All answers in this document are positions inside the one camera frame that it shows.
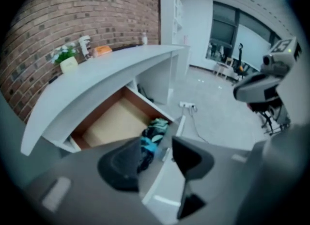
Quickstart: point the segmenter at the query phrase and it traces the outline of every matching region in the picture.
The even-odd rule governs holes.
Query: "white reception desk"
[[[178,55],[182,50],[181,46],[174,45],[123,49],[83,62],[61,75],[46,87],[33,108],[21,152],[29,155],[41,136],[69,152],[80,151],[78,143],[68,140],[70,134],[100,104],[127,84],[127,89],[173,122],[173,118],[137,92],[135,80],[138,76],[148,97],[166,104],[173,90]]]
[[[138,92],[137,80],[148,97],[166,104],[175,80],[186,74],[187,59],[188,47],[145,45],[80,64],[44,90],[29,117],[21,152],[30,155],[43,136],[56,147],[75,153],[140,136],[151,120],[164,118],[169,127],[158,150],[165,157],[155,157],[139,175],[142,202],[163,219],[159,197],[174,204],[181,202],[185,179],[172,160],[172,136],[181,136],[185,116],[173,118],[166,114]],[[168,180],[177,184],[171,186]],[[178,206],[169,207],[169,219],[176,222]]]

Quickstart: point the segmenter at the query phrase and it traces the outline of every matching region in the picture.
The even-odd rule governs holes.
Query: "white flower pot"
[[[72,69],[75,69],[78,66],[78,62],[75,57],[69,57],[68,59],[60,63],[60,68],[63,73],[69,72]]]

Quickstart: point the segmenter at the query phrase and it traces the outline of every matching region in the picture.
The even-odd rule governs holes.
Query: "window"
[[[236,10],[219,3],[213,4],[213,18],[223,22],[235,24]]]
[[[211,30],[211,39],[216,39],[221,42],[232,44],[233,33],[235,26],[213,20],[212,30]]]
[[[276,35],[272,45],[275,45],[280,40],[281,40],[281,38],[278,35]]]
[[[245,27],[248,27],[250,30],[254,31],[256,34],[260,35],[269,42],[271,30],[257,19],[245,13],[240,13],[239,23]]]
[[[231,49],[216,43],[216,42],[210,42],[207,50],[207,59],[212,59],[216,61],[222,61],[225,62],[227,55],[229,54]]]

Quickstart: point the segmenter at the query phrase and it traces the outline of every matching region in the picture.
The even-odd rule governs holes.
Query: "curved desk top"
[[[180,50],[173,45],[144,45],[111,52],[81,63],[49,84],[29,117],[21,152],[30,155],[46,128],[71,102],[109,76],[144,60]]]

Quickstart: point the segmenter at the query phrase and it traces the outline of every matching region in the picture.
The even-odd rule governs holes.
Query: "potted plant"
[[[51,54],[52,63],[59,64],[63,73],[68,72],[78,65],[75,55],[77,51],[74,49],[75,43],[70,43],[69,46],[63,45],[54,50]]]

